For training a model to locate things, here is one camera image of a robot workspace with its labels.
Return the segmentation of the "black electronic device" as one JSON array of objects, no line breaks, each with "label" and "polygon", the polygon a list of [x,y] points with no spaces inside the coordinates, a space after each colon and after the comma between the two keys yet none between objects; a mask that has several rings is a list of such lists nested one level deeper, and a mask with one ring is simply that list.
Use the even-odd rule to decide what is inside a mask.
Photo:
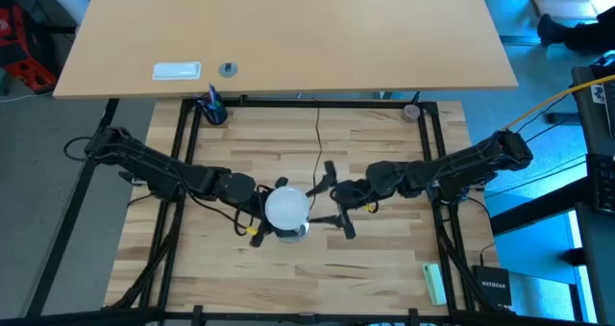
[{"label": "black electronic device", "polygon": [[615,157],[589,154],[587,177],[594,208],[599,212],[615,214]]}]

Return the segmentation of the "person's leg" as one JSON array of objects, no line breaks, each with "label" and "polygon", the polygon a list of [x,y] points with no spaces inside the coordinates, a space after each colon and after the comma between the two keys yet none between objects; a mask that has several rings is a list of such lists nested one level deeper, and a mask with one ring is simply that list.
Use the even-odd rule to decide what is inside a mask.
[{"label": "person's leg", "polygon": [[596,23],[579,23],[575,27],[554,22],[548,14],[543,14],[537,34],[544,46],[563,43],[569,50],[579,53],[615,50],[615,6],[598,14]]}]

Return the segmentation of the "black Netgear network switch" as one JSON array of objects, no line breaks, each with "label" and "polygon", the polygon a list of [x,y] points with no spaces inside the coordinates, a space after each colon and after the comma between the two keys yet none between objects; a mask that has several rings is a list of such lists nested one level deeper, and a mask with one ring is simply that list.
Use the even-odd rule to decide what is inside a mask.
[{"label": "black Netgear network switch", "polygon": [[506,269],[486,265],[474,265],[473,272],[482,291],[495,304],[511,307],[509,272]]}]

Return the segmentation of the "white rectangular box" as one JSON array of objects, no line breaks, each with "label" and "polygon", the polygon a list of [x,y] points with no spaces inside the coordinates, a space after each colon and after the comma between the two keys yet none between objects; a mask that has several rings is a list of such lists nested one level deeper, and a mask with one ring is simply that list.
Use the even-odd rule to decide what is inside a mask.
[{"label": "white rectangular box", "polygon": [[200,62],[156,63],[152,79],[154,81],[199,80],[201,72]]}]

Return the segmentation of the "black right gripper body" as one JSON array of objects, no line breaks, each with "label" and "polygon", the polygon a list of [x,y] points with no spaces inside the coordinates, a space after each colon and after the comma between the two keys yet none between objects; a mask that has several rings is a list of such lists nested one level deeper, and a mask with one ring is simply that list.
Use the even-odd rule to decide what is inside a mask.
[{"label": "black right gripper body", "polygon": [[368,213],[376,213],[380,209],[379,201],[369,189],[366,180],[338,182],[333,162],[325,161],[324,166],[326,176],[331,179],[330,198],[338,210],[338,215],[332,219],[332,224],[343,231],[345,239],[354,239],[357,233],[348,211],[364,207]]}]

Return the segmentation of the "black floor strip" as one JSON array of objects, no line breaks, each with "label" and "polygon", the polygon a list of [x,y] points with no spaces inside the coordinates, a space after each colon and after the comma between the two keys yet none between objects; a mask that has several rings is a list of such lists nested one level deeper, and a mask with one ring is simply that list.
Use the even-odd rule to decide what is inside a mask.
[{"label": "black floor strip", "polygon": [[62,263],[63,255],[86,198],[87,189],[94,174],[96,163],[87,158],[79,158],[82,167],[72,190],[55,240],[40,273],[32,299],[26,310],[26,316],[41,316],[51,288]]}]

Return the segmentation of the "white lightbulb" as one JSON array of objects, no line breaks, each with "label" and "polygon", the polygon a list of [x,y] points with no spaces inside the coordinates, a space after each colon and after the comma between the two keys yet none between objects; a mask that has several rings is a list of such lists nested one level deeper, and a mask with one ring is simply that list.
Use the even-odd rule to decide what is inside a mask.
[{"label": "white lightbulb", "polygon": [[265,216],[269,223],[280,230],[295,230],[308,222],[310,202],[299,188],[274,189],[265,201]]}]

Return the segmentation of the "chrome lamp socket base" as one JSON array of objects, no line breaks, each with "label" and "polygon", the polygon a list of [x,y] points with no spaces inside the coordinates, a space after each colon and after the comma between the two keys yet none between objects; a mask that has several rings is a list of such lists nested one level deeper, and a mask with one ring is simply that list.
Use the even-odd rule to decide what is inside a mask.
[{"label": "chrome lamp socket base", "polygon": [[305,222],[298,228],[292,230],[281,230],[275,228],[274,233],[277,239],[282,243],[296,243],[303,240],[307,236],[308,230],[309,223]]}]

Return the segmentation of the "light green block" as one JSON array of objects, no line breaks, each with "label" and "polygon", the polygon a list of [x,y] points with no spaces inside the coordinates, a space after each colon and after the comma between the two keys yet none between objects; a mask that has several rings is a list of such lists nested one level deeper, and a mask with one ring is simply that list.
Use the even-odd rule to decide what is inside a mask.
[{"label": "light green block", "polygon": [[424,263],[423,273],[432,304],[434,306],[445,305],[447,303],[447,297],[439,264]]}]

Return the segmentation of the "beige wooden desk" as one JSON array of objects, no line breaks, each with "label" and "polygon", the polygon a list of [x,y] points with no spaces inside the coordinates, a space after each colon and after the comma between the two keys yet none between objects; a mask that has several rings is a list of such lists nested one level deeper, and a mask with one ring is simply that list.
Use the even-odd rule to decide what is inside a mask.
[{"label": "beige wooden desk", "polygon": [[[200,62],[199,80],[154,81]],[[236,63],[232,78],[219,74]],[[90,0],[60,99],[515,88],[484,0]]]}]

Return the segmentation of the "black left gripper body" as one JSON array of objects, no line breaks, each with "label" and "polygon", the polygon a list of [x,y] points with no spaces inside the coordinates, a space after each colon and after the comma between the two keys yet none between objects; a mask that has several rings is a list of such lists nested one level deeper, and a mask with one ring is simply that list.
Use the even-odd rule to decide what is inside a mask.
[{"label": "black left gripper body", "polygon": [[[249,201],[236,208],[234,213],[234,232],[240,237],[249,235],[251,237],[249,244],[252,247],[259,248],[265,237],[274,233],[273,226],[265,214],[265,201],[275,188],[285,187],[287,183],[287,178],[280,177],[273,188],[256,185],[256,189]],[[241,225],[239,223],[238,219],[241,213],[246,213],[250,216],[248,225]]]}]

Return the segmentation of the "red tool case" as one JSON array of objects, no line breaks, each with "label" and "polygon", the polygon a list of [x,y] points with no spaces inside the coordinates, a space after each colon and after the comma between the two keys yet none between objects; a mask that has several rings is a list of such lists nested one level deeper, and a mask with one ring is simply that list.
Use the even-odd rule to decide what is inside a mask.
[{"label": "red tool case", "polygon": [[36,94],[60,75],[54,40],[14,0],[0,0],[0,67]]}]

